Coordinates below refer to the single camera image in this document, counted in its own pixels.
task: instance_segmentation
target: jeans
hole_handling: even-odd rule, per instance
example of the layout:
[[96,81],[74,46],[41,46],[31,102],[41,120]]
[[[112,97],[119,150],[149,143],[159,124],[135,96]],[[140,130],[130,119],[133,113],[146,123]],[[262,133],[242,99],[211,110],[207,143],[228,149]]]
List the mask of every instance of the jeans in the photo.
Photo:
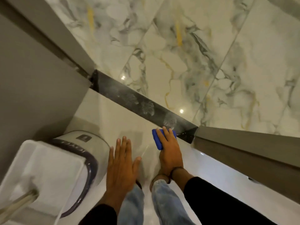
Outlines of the jeans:
[[[165,180],[157,180],[152,187],[152,201],[160,225],[194,225],[186,213],[183,205],[166,183]],[[127,193],[119,215],[118,225],[142,225],[144,221],[144,193],[134,185],[132,191]]]

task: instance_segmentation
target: bare foot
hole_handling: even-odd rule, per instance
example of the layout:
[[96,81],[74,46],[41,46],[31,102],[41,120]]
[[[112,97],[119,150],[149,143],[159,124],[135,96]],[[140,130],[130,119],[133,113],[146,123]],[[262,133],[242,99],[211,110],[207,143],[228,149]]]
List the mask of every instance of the bare foot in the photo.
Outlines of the bare foot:
[[150,187],[149,187],[150,192],[152,192],[152,187],[153,187],[154,182],[156,182],[157,180],[160,180],[160,179],[165,180],[166,183],[171,181],[170,178],[167,175],[163,174],[162,170],[160,169],[158,174],[155,176],[155,178],[152,180],[152,182],[150,184]]

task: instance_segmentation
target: black shirt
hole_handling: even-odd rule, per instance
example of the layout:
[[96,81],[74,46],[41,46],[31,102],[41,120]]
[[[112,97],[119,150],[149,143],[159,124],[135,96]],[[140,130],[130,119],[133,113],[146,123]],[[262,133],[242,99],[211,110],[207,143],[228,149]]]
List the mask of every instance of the black shirt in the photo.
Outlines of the black shirt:
[[[199,177],[191,178],[186,183],[183,193],[202,225],[275,224],[253,208]],[[108,205],[100,204],[79,223],[79,225],[93,224],[117,224],[115,210]]]

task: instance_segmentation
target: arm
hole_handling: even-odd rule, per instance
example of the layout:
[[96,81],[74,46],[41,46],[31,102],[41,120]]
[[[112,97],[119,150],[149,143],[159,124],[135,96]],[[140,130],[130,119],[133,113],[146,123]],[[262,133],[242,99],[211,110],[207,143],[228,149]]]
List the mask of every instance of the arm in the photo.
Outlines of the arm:
[[132,162],[131,141],[123,136],[121,144],[121,140],[117,139],[115,156],[113,147],[110,148],[106,192],[79,225],[117,224],[117,216],[122,202],[136,182],[140,162],[141,157],[137,157]]
[[187,172],[183,168],[182,155],[173,131],[163,127],[163,132],[165,137],[157,130],[163,145],[160,153],[163,173],[171,176],[170,178],[176,182],[203,225],[220,224],[220,222],[243,224],[245,221],[247,224],[274,224],[248,205]]

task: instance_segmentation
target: bucket label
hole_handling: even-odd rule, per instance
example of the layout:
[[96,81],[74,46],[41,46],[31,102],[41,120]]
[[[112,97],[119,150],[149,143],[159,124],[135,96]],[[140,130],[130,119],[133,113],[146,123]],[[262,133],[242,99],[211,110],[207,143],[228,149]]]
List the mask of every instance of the bucket label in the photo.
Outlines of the bucket label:
[[90,139],[92,139],[92,137],[89,135],[82,134],[82,135],[76,137],[76,139],[81,140],[83,142],[88,142]]

